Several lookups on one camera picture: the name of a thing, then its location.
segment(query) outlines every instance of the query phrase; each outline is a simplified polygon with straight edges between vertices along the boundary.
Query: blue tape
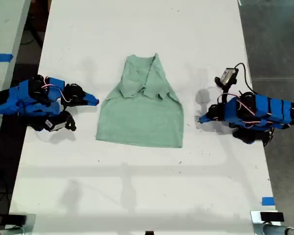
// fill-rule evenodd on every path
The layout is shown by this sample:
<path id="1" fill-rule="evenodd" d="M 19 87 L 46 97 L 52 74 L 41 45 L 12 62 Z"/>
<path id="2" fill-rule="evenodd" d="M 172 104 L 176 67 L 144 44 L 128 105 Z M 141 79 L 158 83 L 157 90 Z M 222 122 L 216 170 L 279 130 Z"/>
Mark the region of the blue tape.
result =
<path id="1" fill-rule="evenodd" d="M 10 62 L 12 58 L 12 54 L 0 54 L 0 62 Z"/>
<path id="2" fill-rule="evenodd" d="M 274 197 L 263 197 L 263 200 L 261 202 L 263 206 L 274 206 Z"/>

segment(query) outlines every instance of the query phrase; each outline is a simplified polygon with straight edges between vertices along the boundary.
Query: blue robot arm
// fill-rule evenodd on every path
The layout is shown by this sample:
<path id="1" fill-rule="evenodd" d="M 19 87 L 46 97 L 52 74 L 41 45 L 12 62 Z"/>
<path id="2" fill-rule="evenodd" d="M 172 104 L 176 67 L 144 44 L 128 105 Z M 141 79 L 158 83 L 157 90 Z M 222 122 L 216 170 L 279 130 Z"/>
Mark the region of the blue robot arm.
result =
<path id="1" fill-rule="evenodd" d="M 71 114 L 60 112 L 59 98 L 64 109 L 67 106 L 99 104 L 98 99 L 77 84 L 65 86 L 62 80 L 36 75 L 18 86 L 0 91 L 0 114 L 26 116 L 26 121 L 35 130 L 58 130 L 65 122 L 63 126 L 74 131 L 76 127 Z"/>
<path id="2" fill-rule="evenodd" d="M 223 90 L 222 102 L 212 105 L 199 122 L 227 121 L 229 127 L 237 128 L 234 137 L 246 143 L 262 140 L 266 145 L 272 139 L 275 128 L 287 129 L 294 125 L 294 103 L 257 94 L 251 88 L 252 92 L 235 96 L 227 102 L 227 92 L 236 84 L 237 66 L 227 68 L 221 78 L 215 78 L 216 84 Z"/>

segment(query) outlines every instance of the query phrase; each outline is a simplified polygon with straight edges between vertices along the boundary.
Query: green t-shirt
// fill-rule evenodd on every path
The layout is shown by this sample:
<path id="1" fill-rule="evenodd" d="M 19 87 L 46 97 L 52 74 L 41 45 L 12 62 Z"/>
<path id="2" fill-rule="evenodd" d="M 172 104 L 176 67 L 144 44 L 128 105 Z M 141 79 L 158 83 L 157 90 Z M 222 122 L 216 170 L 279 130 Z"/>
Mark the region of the green t-shirt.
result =
<path id="1" fill-rule="evenodd" d="M 183 108 L 158 54 L 127 57 L 120 83 L 101 106 L 96 139 L 149 147 L 182 147 Z"/>

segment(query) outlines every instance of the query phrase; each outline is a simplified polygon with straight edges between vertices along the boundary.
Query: white table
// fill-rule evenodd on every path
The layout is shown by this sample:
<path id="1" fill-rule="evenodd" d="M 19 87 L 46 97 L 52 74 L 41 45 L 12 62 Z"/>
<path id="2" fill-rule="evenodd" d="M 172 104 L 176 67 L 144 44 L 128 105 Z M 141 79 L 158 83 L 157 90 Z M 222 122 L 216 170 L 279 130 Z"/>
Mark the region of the white table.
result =
<path id="1" fill-rule="evenodd" d="M 11 85 L 29 5 L 30 0 L 0 0 L 0 53 L 14 56 L 10 63 L 0 62 L 0 91 Z"/>
<path id="2" fill-rule="evenodd" d="M 35 214 L 33 234 L 251 235 L 250 211 L 274 210 L 261 206 L 262 144 L 194 118 L 221 93 L 214 77 L 247 63 L 236 0 L 54 0 L 39 73 L 103 101 L 126 56 L 156 52 L 184 107 L 183 148 L 96 141 L 100 106 L 71 109 L 75 132 L 28 128 L 10 212 Z"/>

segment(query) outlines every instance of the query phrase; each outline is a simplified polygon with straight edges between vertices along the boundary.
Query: gray floor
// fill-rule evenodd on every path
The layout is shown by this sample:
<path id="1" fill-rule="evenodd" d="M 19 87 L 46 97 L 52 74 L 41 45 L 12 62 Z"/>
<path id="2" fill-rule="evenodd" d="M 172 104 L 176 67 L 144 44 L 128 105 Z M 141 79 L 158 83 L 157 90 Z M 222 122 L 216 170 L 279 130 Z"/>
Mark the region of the gray floor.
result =
<path id="1" fill-rule="evenodd" d="M 294 0 L 240 2 L 254 89 L 294 102 Z M 25 32 L 22 41 L 30 38 Z M 36 42 L 21 46 L 17 63 L 38 64 L 40 53 Z M 286 225 L 294 227 L 294 127 L 276 131 L 265 152 L 277 209 L 284 213 Z"/>

